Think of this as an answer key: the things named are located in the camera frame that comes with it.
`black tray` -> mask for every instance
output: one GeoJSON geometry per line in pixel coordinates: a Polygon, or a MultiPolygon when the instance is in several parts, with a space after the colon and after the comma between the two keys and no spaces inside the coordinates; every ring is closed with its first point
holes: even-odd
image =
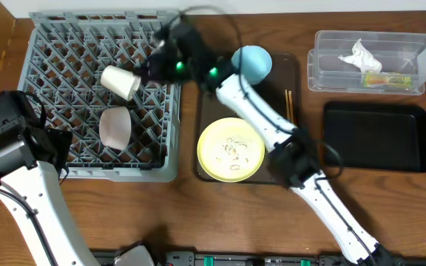
{"type": "MultiPolygon", "coordinates": [[[[344,166],[426,172],[426,112],[419,106],[330,102],[324,140],[344,166]]],[[[325,163],[336,158],[325,153],[325,163]]]]}
{"type": "MultiPolygon", "coordinates": [[[[285,90],[292,92],[295,122],[299,123],[300,116],[300,67],[297,59],[291,54],[272,53],[272,69],[266,79],[253,86],[261,96],[278,114],[285,117],[285,90]]],[[[196,143],[201,133],[211,123],[225,117],[237,117],[236,113],[221,104],[216,97],[206,93],[198,98],[196,141],[194,149],[193,171],[202,180],[207,182],[220,182],[210,177],[201,167],[197,158],[196,143]]],[[[248,179],[239,183],[245,184],[276,184],[266,168],[266,159],[259,169],[248,179]]]]}

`crumpled tissue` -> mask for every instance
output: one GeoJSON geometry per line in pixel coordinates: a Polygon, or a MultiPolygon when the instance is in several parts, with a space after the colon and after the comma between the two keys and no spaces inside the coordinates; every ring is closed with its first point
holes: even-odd
{"type": "Polygon", "coordinates": [[[356,67],[361,69],[361,73],[366,72],[381,72],[382,64],[377,61],[373,55],[366,50],[361,44],[361,39],[359,39],[353,45],[353,55],[342,56],[340,55],[338,58],[346,63],[353,64],[356,67]]]}

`black plastic container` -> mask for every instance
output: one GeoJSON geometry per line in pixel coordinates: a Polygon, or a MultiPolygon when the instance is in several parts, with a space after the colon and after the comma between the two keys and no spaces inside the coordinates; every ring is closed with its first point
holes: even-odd
{"type": "MultiPolygon", "coordinates": [[[[344,166],[426,172],[426,112],[419,106],[330,102],[324,140],[344,166]]],[[[337,165],[325,153],[327,165],[337,165]]]]}

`transparent plastic box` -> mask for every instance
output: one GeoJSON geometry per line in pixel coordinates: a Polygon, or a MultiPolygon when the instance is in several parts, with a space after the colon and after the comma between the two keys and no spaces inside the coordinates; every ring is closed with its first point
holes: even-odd
{"type": "Polygon", "coordinates": [[[421,95],[425,82],[426,34],[323,30],[315,35],[315,49],[308,53],[308,88],[312,91],[421,95]],[[352,55],[358,39],[381,62],[381,73],[362,74],[338,58],[352,55]],[[363,83],[367,75],[374,80],[406,78],[407,83],[369,86],[363,83]]]}

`yellow plate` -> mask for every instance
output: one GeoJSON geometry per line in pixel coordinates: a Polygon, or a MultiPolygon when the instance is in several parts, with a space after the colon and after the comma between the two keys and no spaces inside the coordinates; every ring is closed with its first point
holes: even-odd
{"type": "Polygon", "coordinates": [[[200,165],[207,174],[223,182],[239,182],[255,173],[263,163],[264,142],[240,118],[211,123],[197,145],[200,165]]]}

